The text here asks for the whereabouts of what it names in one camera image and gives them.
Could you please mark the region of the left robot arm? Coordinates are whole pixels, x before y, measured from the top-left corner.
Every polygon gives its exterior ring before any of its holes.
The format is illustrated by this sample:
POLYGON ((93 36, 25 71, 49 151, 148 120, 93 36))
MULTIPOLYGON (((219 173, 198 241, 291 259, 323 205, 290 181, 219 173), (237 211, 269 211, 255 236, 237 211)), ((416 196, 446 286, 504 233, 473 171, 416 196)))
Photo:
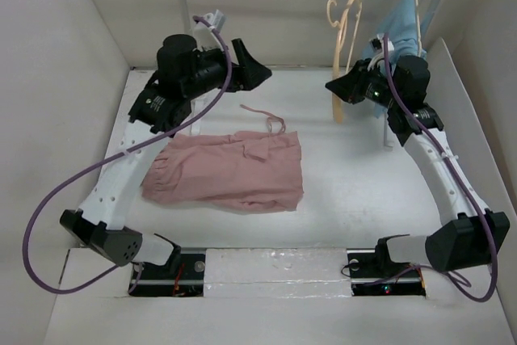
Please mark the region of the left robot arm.
POLYGON ((200 49, 194 37, 164 39, 158 68, 128 113, 121 158, 107 164, 94 190, 76 210, 66 210, 60 223, 81 244, 115 265, 150 263, 162 277, 180 266, 180 247, 166 238, 144 235, 126 225, 133 198, 153 160, 179 126, 187 126, 191 101, 213 90, 253 90, 272 76, 242 40, 232 41, 237 62, 221 48, 200 49))

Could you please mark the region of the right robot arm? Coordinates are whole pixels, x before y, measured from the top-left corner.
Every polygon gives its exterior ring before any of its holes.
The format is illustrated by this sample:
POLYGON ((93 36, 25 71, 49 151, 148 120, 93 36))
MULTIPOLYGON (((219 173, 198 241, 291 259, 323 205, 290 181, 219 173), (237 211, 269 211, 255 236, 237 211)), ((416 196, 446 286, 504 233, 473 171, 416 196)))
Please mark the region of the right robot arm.
POLYGON ((462 172, 443 121, 426 101, 430 79, 424 59, 404 56, 393 72, 361 60, 348 74, 326 83, 345 103, 370 100, 386 108, 389 128, 418 166, 438 209, 441 226, 434 233, 384 240, 387 248, 373 255, 373 265, 385 276, 409 261, 437 271, 494 265, 510 228, 506 214, 493 212, 462 172))

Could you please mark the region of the pink trousers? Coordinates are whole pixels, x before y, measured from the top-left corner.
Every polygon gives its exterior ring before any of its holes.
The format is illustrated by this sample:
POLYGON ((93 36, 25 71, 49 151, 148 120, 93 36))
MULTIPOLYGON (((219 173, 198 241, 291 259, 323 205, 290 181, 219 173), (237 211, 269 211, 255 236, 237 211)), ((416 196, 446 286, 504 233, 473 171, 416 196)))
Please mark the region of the pink trousers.
POLYGON ((238 212, 294 211, 303 195, 297 132, 265 111, 267 131, 176 135, 141 184, 142 197, 169 206, 205 202, 238 212))

